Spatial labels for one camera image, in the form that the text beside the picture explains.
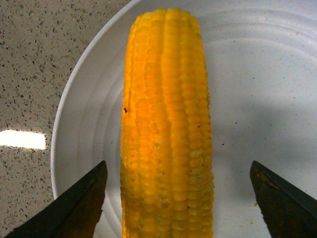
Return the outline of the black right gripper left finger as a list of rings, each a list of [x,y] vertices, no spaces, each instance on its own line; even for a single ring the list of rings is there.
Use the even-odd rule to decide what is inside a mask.
[[[107,181],[101,161],[53,203],[7,238],[91,238],[99,222]]]

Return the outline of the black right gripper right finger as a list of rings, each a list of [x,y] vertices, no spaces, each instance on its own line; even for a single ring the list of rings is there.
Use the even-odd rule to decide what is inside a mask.
[[[257,161],[252,162],[250,179],[271,237],[317,236],[317,201],[314,198]]]

